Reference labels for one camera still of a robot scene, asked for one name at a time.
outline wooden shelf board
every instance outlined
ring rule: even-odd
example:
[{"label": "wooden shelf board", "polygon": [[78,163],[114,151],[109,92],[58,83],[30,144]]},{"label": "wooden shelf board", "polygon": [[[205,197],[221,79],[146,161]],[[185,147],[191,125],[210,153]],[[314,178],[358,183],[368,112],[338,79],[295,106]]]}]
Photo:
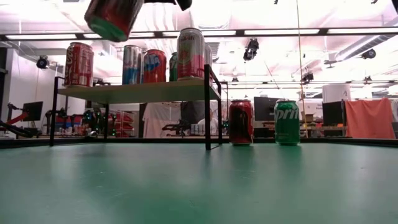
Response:
[{"label": "wooden shelf board", "polygon": [[[59,89],[58,94],[107,104],[196,101],[205,99],[203,85],[203,80],[187,80],[91,88],[73,87]],[[219,98],[219,94],[211,86],[210,99],[217,100]]]}]

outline green tabletop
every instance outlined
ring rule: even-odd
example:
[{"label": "green tabletop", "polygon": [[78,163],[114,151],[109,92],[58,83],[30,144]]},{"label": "green tabletop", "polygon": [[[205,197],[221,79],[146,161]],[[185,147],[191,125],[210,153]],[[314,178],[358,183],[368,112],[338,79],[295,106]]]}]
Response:
[{"label": "green tabletop", "polygon": [[0,223],[398,223],[398,150],[84,144],[0,151]]}]

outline ceiling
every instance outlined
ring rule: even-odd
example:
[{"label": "ceiling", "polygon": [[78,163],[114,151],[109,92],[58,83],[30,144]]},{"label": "ceiling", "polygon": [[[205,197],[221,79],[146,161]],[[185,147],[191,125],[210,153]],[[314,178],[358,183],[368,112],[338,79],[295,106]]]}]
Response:
[{"label": "ceiling", "polygon": [[[391,0],[193,0],[192,7],[182,12],[171,4],[145,4],[133,31],[201,29],[267,29],[303,27],[381,27],[398,24]],[[89,1],[0,0],[0,33],[91,32],[83,19]],[[398,78],[395,46],[398,37],[375,45],[374,59],[352,57],[327,68],[325,60],[335,60],[341,52],[365,36],[328,37],[261,37],[257,57],[245,62],[247,38],[206,38],[213,47],[213,70],[220,80],[231,81],[299,81],[301,71],[312,71],[315,80],[373,80]],[[0,45],[18,49],[30,57],[48,55],[59,64],[65,63],[69,41],[7,42]],[[129,40],[115,44],[108,41],[86,41],[96,52],[95,76],[111,82],[121,81],[122,51],[126,44],[145,49],[160,49],[166,55],[176,51],[175,39]]]}]

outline orange towel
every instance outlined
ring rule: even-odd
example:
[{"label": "orange towel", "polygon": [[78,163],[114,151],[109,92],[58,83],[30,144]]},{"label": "orange towel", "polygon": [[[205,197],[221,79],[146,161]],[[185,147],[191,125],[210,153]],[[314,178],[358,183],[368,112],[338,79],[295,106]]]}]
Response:
[{"label": "orange towel", "polygon": [[346,136],[369,139],[395,139],[391,103],[382,100],[346,101]]}]

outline green sprite can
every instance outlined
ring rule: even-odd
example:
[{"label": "green sprite can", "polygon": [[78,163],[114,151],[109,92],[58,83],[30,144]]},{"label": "green sprite can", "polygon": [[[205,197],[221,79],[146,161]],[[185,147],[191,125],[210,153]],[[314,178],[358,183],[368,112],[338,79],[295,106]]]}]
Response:
[{"label": "green sprite can", "polygon": [[300,142],[299,108],[295,101],[279,100],[275,105],[275,142],[291,146]]},{"label": "green sprite can", "polygon": [[172,54],[172,58],[170,58],[169,71],[170,71],[169,82],[177,81],[177,53],[176,52],[174,52]]}]

